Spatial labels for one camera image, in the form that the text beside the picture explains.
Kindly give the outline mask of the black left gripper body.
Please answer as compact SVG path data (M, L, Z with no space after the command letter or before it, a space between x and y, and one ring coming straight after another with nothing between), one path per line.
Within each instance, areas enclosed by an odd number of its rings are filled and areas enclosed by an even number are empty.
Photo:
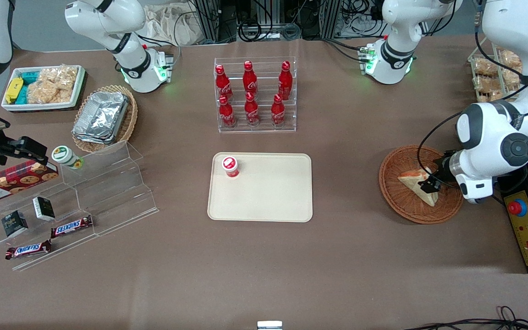
M457 183L450 168L451 158L455 153L457 153L457 150L447 150L442 157L435 159L434 163L436 164L437 169L431 177L436 176L447 184Z

